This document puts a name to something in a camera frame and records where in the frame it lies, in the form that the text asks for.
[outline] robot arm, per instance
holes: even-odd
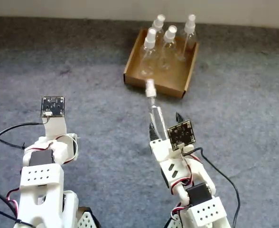
[[[78,197],[64,191],[62,165],[78,156],[77,135],[66,133],[65,99],[43,97],[46,135],[27,147],[20,180],[18,219],[37,228],[99,228],[90,208],[78,209]],[[14,228],[27,228],[16,223]]]
[[[154,82],[149,79],[146,84],[146,95],[151,104],[155,105],[156,90]],[[165,123],[160,126],[155,119],[163,120],[160,107],[158,112],[150,112],[150,131],[163,129]],[[172,219],[168,221],[168,228],[230,228],[226,211],[219,197],[215,196],[215,184],[204,169],[199,159],[192,154],[195,137],[190,121],[184,121],[181,116],[179,124],[167,129],[163,135],[166,137],[150,137],[151,151],[161,166],[165,183],[172,195],[179,197],[180,203],[171,211]]]

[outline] bottle cap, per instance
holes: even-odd
[[[146,48],[148,48],[148,49],[154,48],[156,33],[157,33],[157,31],[155,30],[155,28],[148,29],[148,33],[147,33],[147,36],[146,36],[145,42],[144,42],[144,46]]]
[[[168,30],[164,34],[164,41],[166,43],[173,42],[174,38],[176,37],[177,28],[174,25],[169,26]]]
[[[194,33],[194,31],[195,31],[195,15],[190,14],[188,16],[188,21],[185,24],[185,32],[187,34],[191,34]]]
[[[158,32],[163,28],[165,16],[163,14],[159,14],[158,17],[153,21],[152,27]]]
[[[146,81],[146,96],[147,97],[156,97],[157,96],[157,91],[155,89],[153,79],[147,79],[147,81]]]

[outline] clear plastic bottle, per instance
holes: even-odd
[[[153,21],[152,28],[154,28],[157,33],[155,37],[156,47],[159,47],[162,43],[162,39],[164,36],[163,25],[166,17],[163,14],[159,14],[158,17]]]
[[[157,61],[155,50],[156,33],[154,28],[149,28],[144,45],[140,49],[139,76],[146,79],[153,75]]]
[[[172,61],[174,60],[177,47],[177,43],[175,41],[176,33],[177,28],[172,25],[164,34],[158,59],[158,67],[161,69],[168,70]]]
[[[196,43],[195,34],[195,15],[190,14],[188,21],[185,24],[185,28],[181,33],[181,37],[184,38],[184,44],[177,50],[176,57],[180,61],[185,61],[187,57],[187,50],[192,50]]]

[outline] cardboard tray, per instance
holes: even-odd
[[[123,74],[125,84],[145,88],[146,79],[141,77],[138,72],[140,48],[146,35],[147,30],[142,29],[135,41]],[[176,41],[178,47],[184,44],[184,40],[181,37],[176,37]],[[151,78],[154,79],[157,92],[178,98],[182,98],[185,95],[189,87],[197,51],[198,43],[195,44],[192,50],[187,50],[188,57],[185,62],[174,59],[169,70],[163,71],[156,68]]]

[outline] white plastic part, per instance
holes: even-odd
[[[65,227],[62,218],[64,171],[59,164],[23,167],[20,180],[18,219],[33,226],[46,228]],[[38,205],[38,196],[46,196]],[[16,223],[14,228],[27,226]]]
[[[96,228],[90,212],[85,212],[77,223],[78,228]]]
[[[64,191],[65,206],[62,217],[65,218],[65,228],[76,227],[76,212],[78,208],[78,197],[73,191]]]
[[[164,41],[166,43],[173,42],[174,38],[176,37],[177,28],[174,25],[169,26],[168,30],[164,34]]]
[[[172,220],[169,222],[169,224],[168,224],[168,226],[167,226],[166,228],[186,228],[186,227],[182,227],[182,224],[181,224],[181,222],[180,222],[180,220],[179,220],[178,215],[174,215],[173,218],[174,218],[175,220],[172,219]]]
[[[195,228],[204,227],[221,219],[225,220],[227,216],[219,197],[190,207],[187,212],[189,213]]]
[[[165,19],[165,15],[159,14],[158,17],[153,21],[152,27],[155,28],[156,31],[160,31],[163,28]]]
[[[147,36],[145,38],[144,47],[147,49],[153,49],[155,46],[155,36],[157,31],[155,28],[149,28]]]
[[[185,33],[187,34],[191,34],[194,33],[195,31],[195,15],[194,14],[190,14],[188,16],[188,21],[185,24]]]
[[[153,79],[147,79],[147,81],[146,81],[146,96],[147,97],[156,97],[157,96],[157,91],[155,89]]]
[[[55,138],[57,135],[67,134],[67,126],[65,124],[64,117],[49,117],[49,121],[47,122],[47,118],[43,117],[43,123],[46,131],[46,137]]]

